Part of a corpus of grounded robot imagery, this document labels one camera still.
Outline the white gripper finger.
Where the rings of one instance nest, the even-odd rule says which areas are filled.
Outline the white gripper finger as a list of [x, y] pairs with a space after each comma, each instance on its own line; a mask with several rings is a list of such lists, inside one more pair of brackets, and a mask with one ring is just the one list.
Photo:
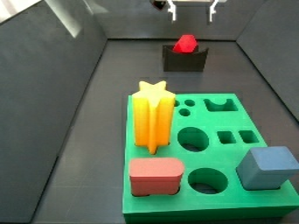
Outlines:
[[168, 4], [168, 13], [172, 14], [172, 22], [176, 22], [176, 5], [173, 4], [173, 0], [165, 0]]
[[216, 14], [216, 5], [220, 0], [212, 0], [210, 6], [210, 23], [212, 23], [212, 16]]

